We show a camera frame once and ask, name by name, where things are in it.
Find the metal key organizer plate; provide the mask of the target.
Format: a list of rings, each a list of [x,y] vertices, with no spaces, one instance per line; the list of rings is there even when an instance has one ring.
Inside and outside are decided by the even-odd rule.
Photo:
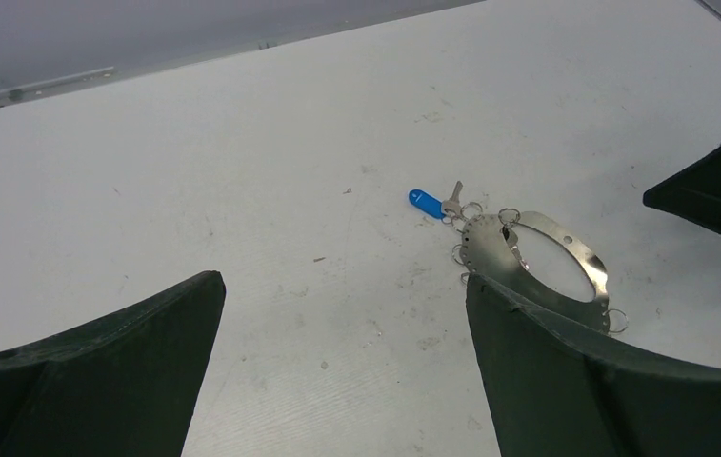
[[[537,211],[504,208],[493,214],[482,209],[471,202],[457,211],[445,211],[448,224],[460,233],[460,243],[452,248],[452,259],[467,269],[461,275],[463,282],[473,273],[480,274],[542,308],[601,333],[617,335],[627,330],[628,315],[610,306],[609,275],[604,262],[571,231]],[[587,278],[592,298],[572,298],[538,279],[520,252],[518,228],[538,233],[564,250]]]

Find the key with blue tag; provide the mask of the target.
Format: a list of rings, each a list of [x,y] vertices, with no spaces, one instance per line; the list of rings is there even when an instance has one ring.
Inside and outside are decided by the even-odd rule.
[[[415,208],[434,219],[460,219],[463,209],[460,203],[460,193],[462,189],[463,183],[457,181],[453,187],[451,196],[444,200],[439,200],[422,189],[412,189],[408,192],[408,200]]]

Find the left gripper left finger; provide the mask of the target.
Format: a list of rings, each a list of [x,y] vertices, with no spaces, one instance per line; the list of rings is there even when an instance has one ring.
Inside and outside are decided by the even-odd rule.
[[[0,351],[0,456],[178,456],[225,305],[203,271]]]

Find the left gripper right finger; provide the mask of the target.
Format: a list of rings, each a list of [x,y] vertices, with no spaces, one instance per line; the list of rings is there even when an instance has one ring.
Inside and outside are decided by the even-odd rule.
[[[473,274],[466,311],[504,456],[721,456],[721,368],[613,339]]]

